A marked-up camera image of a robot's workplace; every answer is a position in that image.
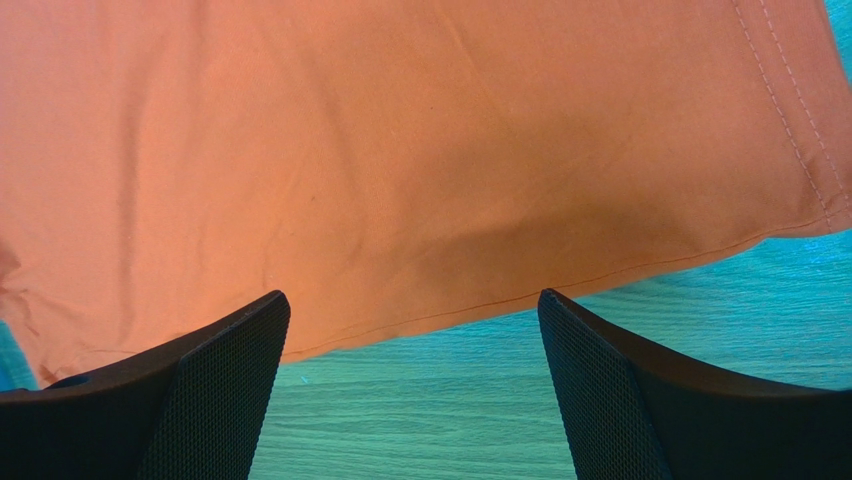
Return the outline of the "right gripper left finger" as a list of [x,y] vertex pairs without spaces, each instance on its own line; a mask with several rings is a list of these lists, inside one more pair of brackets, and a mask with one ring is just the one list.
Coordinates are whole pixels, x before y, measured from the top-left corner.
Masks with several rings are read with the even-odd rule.
[[291,315],[273,291],[41,390],[1,396],[5,479],[245,479]]

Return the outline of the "orange t-shirt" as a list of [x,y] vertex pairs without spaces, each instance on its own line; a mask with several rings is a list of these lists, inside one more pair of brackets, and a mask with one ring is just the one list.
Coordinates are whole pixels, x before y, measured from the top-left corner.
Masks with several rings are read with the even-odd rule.
[[272,290],[287,362],[851,226],[821,1],[5,1],[41,386]]

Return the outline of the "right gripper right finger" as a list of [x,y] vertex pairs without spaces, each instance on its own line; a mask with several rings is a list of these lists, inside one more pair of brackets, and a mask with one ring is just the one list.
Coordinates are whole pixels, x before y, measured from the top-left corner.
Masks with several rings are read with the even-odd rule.
[[847,479],[851,394],[723,369],[547,289],[540,332],[580,479]]

